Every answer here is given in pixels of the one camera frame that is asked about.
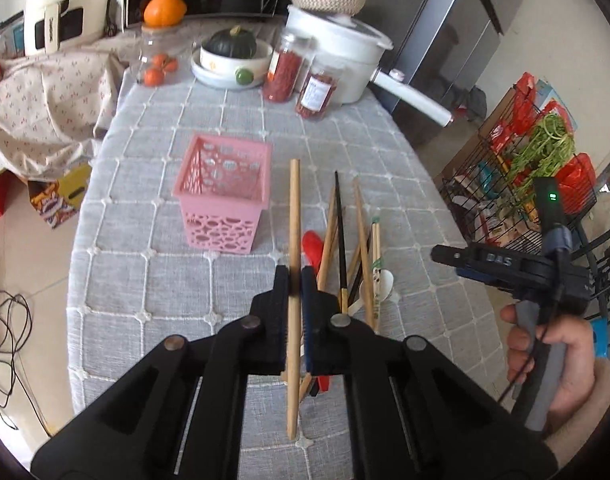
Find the person's right hand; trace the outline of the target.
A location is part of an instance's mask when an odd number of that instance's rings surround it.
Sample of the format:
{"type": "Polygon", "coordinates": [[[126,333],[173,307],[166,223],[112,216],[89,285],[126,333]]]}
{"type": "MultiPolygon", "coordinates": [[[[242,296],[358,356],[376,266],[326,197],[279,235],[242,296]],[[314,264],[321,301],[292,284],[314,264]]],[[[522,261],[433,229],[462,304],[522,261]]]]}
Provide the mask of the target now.
{"type": "Polygon", "coordinates": [[[576,315],[557,314],[534,325],[531,304],[508,304],[500,318],[511,325],[506,336],[506,362],[511,385],[522,391],[514,413],[527,429],[561,427],[589,400],[594,376],[593,331],[576,315]]]}

